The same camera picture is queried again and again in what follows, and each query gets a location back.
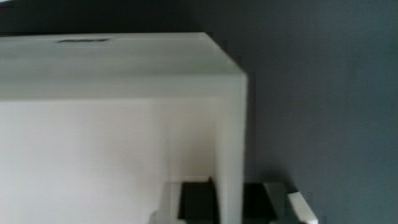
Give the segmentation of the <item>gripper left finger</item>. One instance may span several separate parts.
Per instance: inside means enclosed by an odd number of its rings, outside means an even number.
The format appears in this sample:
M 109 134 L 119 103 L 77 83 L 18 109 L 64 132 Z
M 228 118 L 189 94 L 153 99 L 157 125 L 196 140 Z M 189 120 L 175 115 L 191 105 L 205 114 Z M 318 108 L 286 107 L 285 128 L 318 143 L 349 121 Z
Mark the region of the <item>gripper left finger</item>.
M 219 199 L 214 180 L 167 183 L 150 224 L 219 224 Z

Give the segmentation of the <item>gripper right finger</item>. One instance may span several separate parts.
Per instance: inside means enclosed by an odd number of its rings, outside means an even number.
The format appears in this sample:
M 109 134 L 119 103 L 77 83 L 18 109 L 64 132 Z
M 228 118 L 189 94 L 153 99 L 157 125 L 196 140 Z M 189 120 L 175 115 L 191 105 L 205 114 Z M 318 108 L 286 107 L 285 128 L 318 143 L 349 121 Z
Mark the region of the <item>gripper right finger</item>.
M 283 183 L 246 184 L 244 224 L 320 224 L 302 193 Z

